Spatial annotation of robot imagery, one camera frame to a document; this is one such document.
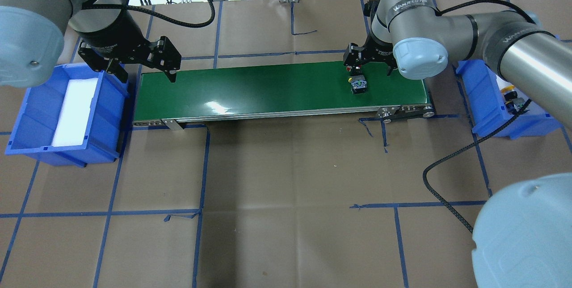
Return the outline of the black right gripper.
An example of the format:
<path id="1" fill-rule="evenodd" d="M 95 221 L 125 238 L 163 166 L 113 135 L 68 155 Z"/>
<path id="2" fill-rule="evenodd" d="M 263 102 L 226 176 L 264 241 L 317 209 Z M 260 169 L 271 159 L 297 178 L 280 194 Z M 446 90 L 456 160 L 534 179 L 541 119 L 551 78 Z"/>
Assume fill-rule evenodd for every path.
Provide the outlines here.
<path id="1" fill-rule="evenodd" d="M 360 66 L 369 62 L 384 63 L 387 64 L 387 76 L 391 76 L 398 68 L 393 49 L 393 44 L 370 33 L 362 46 L 349 43 L 343 56 L 343 65 L 349 67 L 350 76 L 359 76 L 363 74 Z"/>

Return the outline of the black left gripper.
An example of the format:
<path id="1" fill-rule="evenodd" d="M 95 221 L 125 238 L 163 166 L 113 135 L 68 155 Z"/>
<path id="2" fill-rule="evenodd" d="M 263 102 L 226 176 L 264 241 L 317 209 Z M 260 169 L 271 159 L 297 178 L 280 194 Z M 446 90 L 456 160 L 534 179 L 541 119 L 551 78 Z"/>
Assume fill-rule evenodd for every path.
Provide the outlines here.
<path id="1" fill-rule="evenodd" d="M 78 54 L 92 70 L 106 71 L 123 84 L 128 81 L 128 73 L 123 64 L 140 64 L 163 71 L 169 82 L 175 83 L 182 61 L 180 52 L 166 36 L 161 36 L 155 42 L 143 38 L 138 42 L 99 47 L 82 40 Z"/>

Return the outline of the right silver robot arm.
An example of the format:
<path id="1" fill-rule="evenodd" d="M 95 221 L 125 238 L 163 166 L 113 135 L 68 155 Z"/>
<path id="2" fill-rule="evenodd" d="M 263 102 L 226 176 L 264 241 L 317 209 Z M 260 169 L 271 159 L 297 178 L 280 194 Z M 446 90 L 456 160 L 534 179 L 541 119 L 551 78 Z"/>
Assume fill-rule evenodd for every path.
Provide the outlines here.
<path id="1" fill-rule="evenodd" d="M 449 62 L 481 59 L 529 97 L 509 122 L 535 102 L 571 127 L 571 48 L 521 8 L 504 0 L 474 0 L 439 10 L 431 0 L 380 0 L 363 46 L 350 44 L 344 65 L 386 63 L 407 79 L 431 78 Z M 493 194 L 474 225 L 430 184 L 428 172 L 509 126 L 427 166 L 427 190 L 470 231 L 480 288 L 571 286 L 571 174 L 525 180 Z"/>

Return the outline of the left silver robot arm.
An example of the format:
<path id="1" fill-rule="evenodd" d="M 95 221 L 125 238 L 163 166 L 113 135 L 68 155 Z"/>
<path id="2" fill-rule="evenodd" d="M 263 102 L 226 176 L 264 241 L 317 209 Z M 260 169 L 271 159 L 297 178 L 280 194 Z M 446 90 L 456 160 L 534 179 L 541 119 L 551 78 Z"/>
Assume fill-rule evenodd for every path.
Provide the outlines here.
<path id="1" fill-rule="evenodd" d="M 78 53 L 88 67 L 126 82 L 124 64 L 164 72 L 175 82 L 181 55 L 170 40 L 143 37 L 127 10 L 129 0 L 1 0 L 1 85 L 36 87 L 52 75 L 65 32 L 80 37 Z"/>

